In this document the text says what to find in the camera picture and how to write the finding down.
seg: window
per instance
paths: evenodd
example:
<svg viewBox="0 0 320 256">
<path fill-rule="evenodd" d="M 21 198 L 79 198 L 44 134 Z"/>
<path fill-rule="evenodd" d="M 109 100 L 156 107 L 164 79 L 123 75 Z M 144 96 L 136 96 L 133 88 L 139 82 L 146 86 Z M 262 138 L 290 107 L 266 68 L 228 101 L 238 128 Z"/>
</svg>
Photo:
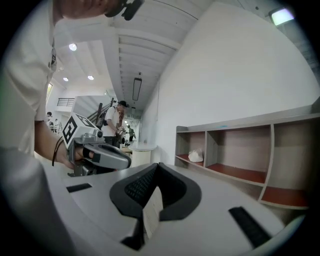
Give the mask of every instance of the window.
<svg viewBox="0 0 320 256">
<path fill-rule="evenodd" d="M 46 91 L 46 99 L 45 99 L 45 102 L 47 102 L 47 101 L 48 101 L 48 98 L 49 98 L 49 95 L 50 95 L 51 89 L 52 89 L 52 84 L 51 84 L 51 83 L 49 83 L 49 85 L 48 85 L 48 90 Z"/>
<path fill-rule="evenodd" d="M 276 26 L 294 19 L 294 16 L 286 8 L 272 10 L 269 12 L 269 15 Z"/>
</svg>

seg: baseball cap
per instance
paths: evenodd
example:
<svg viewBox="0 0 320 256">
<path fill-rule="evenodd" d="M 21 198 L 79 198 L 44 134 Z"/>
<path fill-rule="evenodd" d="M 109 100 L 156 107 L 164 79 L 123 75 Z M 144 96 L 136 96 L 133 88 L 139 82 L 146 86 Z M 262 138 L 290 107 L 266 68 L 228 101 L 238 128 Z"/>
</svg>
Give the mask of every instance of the baseball cap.
<svg viewBox="0 0 320 256">
<path fill-rule="evenodd" d="M 129 104 L 128 104 L 126 101 L 124 101 L 124 100 L 120 100 L 120 101 L 118 102 L 118 104 L 120 104 L 120 105 L 122 105 L 122 106 L 124 106 L 124 107 L 126 107 L 126 108 L 129 108 Z"/>
</svg>

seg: white t-shirt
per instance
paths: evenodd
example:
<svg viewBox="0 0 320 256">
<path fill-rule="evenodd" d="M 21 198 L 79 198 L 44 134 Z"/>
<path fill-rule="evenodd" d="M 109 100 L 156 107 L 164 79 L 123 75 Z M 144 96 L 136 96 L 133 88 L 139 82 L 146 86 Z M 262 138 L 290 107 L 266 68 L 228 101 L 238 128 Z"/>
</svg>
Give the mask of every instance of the white t-shirt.
<svg viewBox="0 0 320 256">
<path fill-rule="evenodd" d="M 115 127 L 117 127 L 117 124 L 119 123 L 119 112 L 116 110 L 116 108 L 115 107 L 110 107 L 109 109 L 108 109 L 108 111 L 106 112 L 106 114 L 105 114 L 105 118 L 104 118 L 104 120 L 108 120 L 108 119 L 111 119 L 111 122 L 112 122 L 112 124 L 115 126 Z M 110 128 L 110 126 L 109 125 L 102 125 L 102 127 L 101 127 L 101 131 L 103 131 L 103 136 L 104 137 L 106 137 L 106 136 L 108 136 L 108 137 L 110 137 L 110 136 L 115 136 L 115 131 L 114 130 L 112 130 L 111 128 Z"/>
<path fill-rule="evenodd" d="M 56 70 L 53 3 L 43 1 L 18 30 L 2 65 L 0 145 L 33 155 L 35 121 L 46 118 L 48 84 Z"/>
</svg>

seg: white ceiling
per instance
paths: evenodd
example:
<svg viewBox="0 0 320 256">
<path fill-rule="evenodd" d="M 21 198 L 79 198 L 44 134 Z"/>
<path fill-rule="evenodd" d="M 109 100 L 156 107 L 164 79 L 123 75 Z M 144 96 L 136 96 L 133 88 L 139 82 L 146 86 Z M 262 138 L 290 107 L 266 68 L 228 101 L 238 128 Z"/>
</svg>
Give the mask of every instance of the white ceiling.
<svg viewBox="0 0 320 256">
<path fill-rule="evenodd" d="M 267 21 L 270 21 L 269 12 L 281 7 L 276 0 L 217 1 L 244 8 Z M 164 68 L 212 2 L 145 0 L 131 21 L 120 15 L 60 21 L 54 36 L 58 57 L 54 82 L 67 89 L 78 84 L 101 87 L 115 94 L 119 101 L 125 100 L 137 110 L 143 110 Z M 296 39 L 297 30 L 294 28 L 291 35 L 291 27 L 283 27 L 286 31 L 278 28 L 296 44 L 306 59 L 310 59 L 308 41 L 304 37 Z M 69 49 L 71 43 L 77 44 L 77 51 Z M 133 81 L 139 77 L 139 72 L 142 84 L 138 101 L 134 101 Z M 88 80 L 89 75 L 95 77 L 94 81 Z M 63 77 L 68 77 L 69 81 L 63 81 Z"/>
</svg>

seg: black slot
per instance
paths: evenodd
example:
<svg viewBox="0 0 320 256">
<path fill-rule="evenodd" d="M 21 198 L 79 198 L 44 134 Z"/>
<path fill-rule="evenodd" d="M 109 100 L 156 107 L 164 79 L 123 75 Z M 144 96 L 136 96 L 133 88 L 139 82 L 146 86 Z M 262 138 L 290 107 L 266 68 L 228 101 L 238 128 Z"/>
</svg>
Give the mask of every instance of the black slot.
<svg viewBox="0 0 320 256">
<path fill-rule="evenodd" d="M 271 238 L 243 207 L 231 208 L 229 213 L 254 248 L 261 246 Z"/>
<path fill-rule="evenodd" d="M 69 193 L 85 190 L 88 188 L 92 188 L 92 186 L 89 183 L 83 183 L 79 185 L 74 185 L 74 186 L 67 186 L 66 190 L 68 190 Z"/>
</svg>

